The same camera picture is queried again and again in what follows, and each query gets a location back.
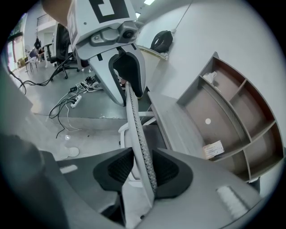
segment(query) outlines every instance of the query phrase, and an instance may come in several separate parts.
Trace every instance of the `black office chair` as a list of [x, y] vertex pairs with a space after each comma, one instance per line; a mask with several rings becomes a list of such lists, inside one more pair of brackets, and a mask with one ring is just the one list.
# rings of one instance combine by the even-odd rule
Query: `black office chair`
[[[56, 38], [56, 56], [51, 56], [50, 54], [50, 45], [46, 45], [48, 50], [48, 58], [47, 60], [51, 63], [57, 62], [60, 65], [65, 59], [68, 58], [68, 47], [71, 44], [68, 30], [61, 24], [58, 24], [57, 28], [57, 38]], [[54, 76], [59, 74], [60, 72], [64, 72], [66, 74], [65, 79], [68, 78], [66, 70], [68, 69], [76, 69], [78, 72], [80, 71], [77, 67], [70, 67], [71, 62], [76, 61], [74, 57], [71, 60], [66, 61], [59, 69], [54, 72]]]

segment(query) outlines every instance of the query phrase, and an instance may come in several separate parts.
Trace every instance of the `electrical cord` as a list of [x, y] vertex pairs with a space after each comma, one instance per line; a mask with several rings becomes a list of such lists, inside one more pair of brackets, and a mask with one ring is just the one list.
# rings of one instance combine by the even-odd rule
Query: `electrical cord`
[[[79, 91], [79, 87], [76, 85], [76, 93], [73, 93], [73, 94], [74, 94], [74, 95], [77, 95], [78, 91]], [[73, 129], [75, 129], [74, 131], [80, 131], [81, 129], [75, 128], [75, 127], [73, 127], [73, 126], [70, 124], [70, 120], [69, 120], [69, 118], [68, 118], [68, 113], [70, 112], [70, 109], [69, 109], [68, 106], [67, 106], [67, 101], [66, 101], [66, 108], [67, 108], [67, 122], [68, 122], [69, 126], [70, 126], [71, 128], [73, 128]]]
[[21, 85], [20, 85], [20, 87], [19, 88], [21, 88], [22, 86], [25, 86], [25, 85], [30, 85], [30, 86], [42, 86], [42, 87], [44, 87], [44, 86], [47, 86], [48, 85], [48, 83], [53, 79], [53, 77], [55, 76], [55, 74], [56, 74], [56, 72], [71, 58], [71, 56], [72, 56], [73, 54], [70, 54], [57, 68], [56, 68], [56, 70], [53, 72], [53, 74], [51, 75], [51, 77], [48, 79], [48, 80], [46, 80], [46, 81], [44, 81], [44, 82], [42, 82], [42, 83], [35, 83], [35, 82], [33, 82], [33, 81], [24, 81], [24, 82], [22, 82], [21, 83]]
[[62, 111], [63, 108], [64, 108], [64, 106], [60, 107], [59, 113], [58, 113], [58, 115], [57, 115], [57, 116], [58, 116], [59, 124], [61, 124], [61, 126], [63, 127], [63, 129], [58, 132], [58, 134], [57, 134], [57, 136], [56, 136], [55, 138], [58, 138], [58, 135], [66, 129], [66, 128], [62, 125], [61, 121], [59, 120], [59, 114], [61, 113], [61, 111]]
[[[76, 93], [76, 94], [74, 94], [73, 96], [70, 96], [69, 98], [66, 98], [66, 99], [63, 99], [65, 96], [67, 96], [68, 95], [68, 93], [67, 94], [65, 94], [58, 102], [57, 102], [57, 104], [50, 110], [50, 112], [49, 112], [49, 118], [50, 119], [54, 119], [54, 118], [58, 118], [58, 121], [59, 121], [59, 123], [60, 123], [60, 125], [63, 127], [63, 130], [61, 130], [61, 131], [59, 131], [58, 132], [58, 134], [57, 134], [57, 136], [56, 136], [56, 138], [58, 138], [58, 135], [59, 135], [59, 133], [61, 133], [62, 131], [64, 131], [65, 129], [67, 129], [65, 126], [63, 126], [63, 124], [61, 123], [61, 121], [59, 120], [59, 114], [60, 114], [60, 112], [62, 111], [62, 109], [63, 109], [63, 107], [66, 105], [67, 106], [67, 104], [68, 103], [73, 103], [74, 102], [74, 99], [72, 99], [72, 97], [75, 97], [75, 96], [77, 96], [77, 95], [79, 95], [79, 94], [82, 94], [82, 93], [84, 93], [85, 91], [83, 91], [83, 92], [80, 92], [80, 93]], [[58, 113], [55, 115], [55, 116], [51, 116], [51, 113], [52, 113], [52, 111], [55, 109], [55, 108], [57, 108], [57, 107], [59, 107], [59, 111], [58, 111]]]
[[[17, 80], [21, 83], [21, 85], [23, 84], [23, 81], [22, 81], [20, 78], [18, 78], [17, 76], [15, 76], [15, 74], [14, 74], [13, 72], [11, 72], [9, 68], [8, 68], [8, 72], [9, 72], [9, 74], [11, 74], [15, 79], [17, 79]], [[23, 93], [24, 93], [24, 95], [26, 95], [26, 92], [27, 92], [27, 89], [26, 89], [25, 85], [23, 85]]]

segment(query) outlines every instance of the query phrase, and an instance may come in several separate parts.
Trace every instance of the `white cable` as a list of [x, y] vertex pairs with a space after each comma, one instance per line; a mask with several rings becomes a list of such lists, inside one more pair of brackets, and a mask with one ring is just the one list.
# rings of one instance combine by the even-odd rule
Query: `white cable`
[[68, 95], [68, 93], [66, 93], [63, 97], [61, 97], [61, 99], [57, 102], [57, 104], [50, 110], [49, 115], [52, 112], [52, 110], [59, 104], [59, 102], [61, 102], [62, 99], [65, 98], [67, 95]]
[[80, 130], [82, 130], [82, 129], [75, 128], [75, 127], [73, 127], [73, 126], [70, 124], [70, 120], [69, 120], [69, 118], [68, 118], [68, 113], [70, 112], [70, 109], [67, 107], [67, 101], [66, 101], [66, 108], [67, 108], [67, 122], [68, 122], [69, 126], [70, 126], [71, 128], [73, 128], [73, 129], [75, 129], [74, 131], [80, 131]]

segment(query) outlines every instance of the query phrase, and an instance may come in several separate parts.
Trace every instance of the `black cable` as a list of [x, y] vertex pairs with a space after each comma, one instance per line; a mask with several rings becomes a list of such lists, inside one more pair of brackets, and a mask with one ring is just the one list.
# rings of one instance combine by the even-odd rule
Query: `black cable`
[[50, 77], [48, 80], [46, 80], [46, 81], [44, 81], [44, 82], [42, 82], [42, 83], [35, 83], [35, 82], [33, 82], [33, 81], [24, 81], [24, 82], [21, 83], [21, 85], [20, 85], [19, 88], [21, 88], [22, 86], [25, 86], [25, 84], [30, 85], [30, 86], [36, 86], [36, 85], [37, 85], [37, 86], [42, 86], [42, 87], [47, 86], [48, 83], [49, 83], [49, 82], [53, 79], [53, 77], [55, 76], [56, 72], [71, 58], [72, 55], [73, 55], [73, 53], [70, 54], [70, 55], [56, 68], [56, 70], [53, 72], [53, 74], [51, 75], [51, 77]]
[[59, 133], [60, 133], [60, 132], [63, 132], [63, 131], [66, 129], [66, 128], [62, 125], [61, 121], [59, 120], [59, 114], [61, 113], [61, 111], [62, 111], [63, 107], [64, 107], [64, 105], [63, 105], [62, 107], [60, 107], [60, 109], [59, 109], [59, 113], [58, 113], [58, 115], [57, 115], [57, 116], [58, 116], [59, 124], [61, 124], [61, 126], [63, 127], [63, 129], [62, 129], [61, 131], [59, 131], [59, 132], [58, 132], [58, 134], [57, 134], [57, 136], [56, 136], [55, 138], [58, 138]]
[[77, 95], [79, 95], [79, 94], [82, 94], [82, 93], [84, 93], [84, 92], [85, 92], [85, 91], [80, 92], [80, 93], [78, 93], [78, 94], [75, 94], [75, 95], [71, 96], [70, 98], [65, 98], [65, 99], [63, 99], [62, 101], [60, 101], [59, 104], [56, 105], [56, 106], [49, 112], [49, 118], [50, 118], [50, 119], [54, 119], [55, 117], [57, 117], [57, 116], [59, 115], [59, 112], [58, 112], [54, 117], [51, 117], [51, 116], [50, 116], [51, 113], [53, 112], [53, 110], [54, 110], [55, 108], [57, 108], [58, 106], [62, 105], [62, 104], [63, 104], [65, 101], [67, 101], [67, 100], [73, 100], [72, 97], [75, 97], [75, 96], [77, 96]]
[[[13, 72], [11, 72], [11, 70], [8, 68], [8, 71], [9, 71], [9, 73], [15, 78], [15, 79], [17, 79], [17, 80], [19, 80], [19, 82], [21, 83], [21, 85], [23, 84], [23, 81], [20, 79], [20, 78], [18, 78], [17, 76], [15, 76], [15, 74], [13, 73]], [[26, 92], [27, 92], [27, 89], [26, 89], [26, 87], [25, 87], [25, 85], [24, 85], [24, 94], [26, 95]]]
[[[70, 98], [63, 99], [62, 101], [59, 102], [59, 104], [57, 104], [57, 105], [49, 112], [49, 118], [50, 118], [50, 119], [54, 119], [55, 117], [58, 117], [59, 124], [61, 124], [61, 126], [63, 127], [63, 130], [61, 130], [61, 131], [58, 132], [56, 138], [58, 138], [59, 133], [63, 132], [63, 131], [66, 129], [66, 128], [62, 125], [61, 121], [59, 120], [59, 114], [60, 114], [60, 112], [62, 111], [62, 109], [63, 109], [63, 107], [65, 106], [65, 104], [64, 104], [62, 107], [61, 107], [61, 105], [62, 105], [63, 103], [66, 103], [66, 104], [68, 104], [68, 103], [70, 103], [70, 102], [73, 103], [74, 100], [72, 99], [72, 97], [75, 97], [75, 96], [77, 96], [77, 95], [79, 95], [79, 94], [82, 94], [82, 93], [84, 93], [84, 92], [85, 92], [85, 91], [80, 92], [80, 93], [77, 93], [77, 94], [71, 96]], [[52, 111], [53, 111], [56, 107], [58, 107], [58, 106], [59, 106], [59, 111], [58, 111], [58, 113], [57, 113], [54, 117], [51, 117], [50, 115], [51, 115]]]

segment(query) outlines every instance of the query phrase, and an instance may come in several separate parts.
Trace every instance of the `chair backrest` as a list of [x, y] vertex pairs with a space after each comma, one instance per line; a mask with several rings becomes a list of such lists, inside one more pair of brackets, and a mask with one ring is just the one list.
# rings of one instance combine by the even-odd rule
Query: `chair backrest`
[[32, 49], [31, 52], [29, 53], [29, 57], [28, 59], [31, 59], [33, 57], [37, 57], [38, 53], [37, 53], [37, 49]]
[[68, 46], [71, 44], [68, 30], [61, 24], [58, 24], [56, 37], [56, 56], [58, 59], [67, 58]]

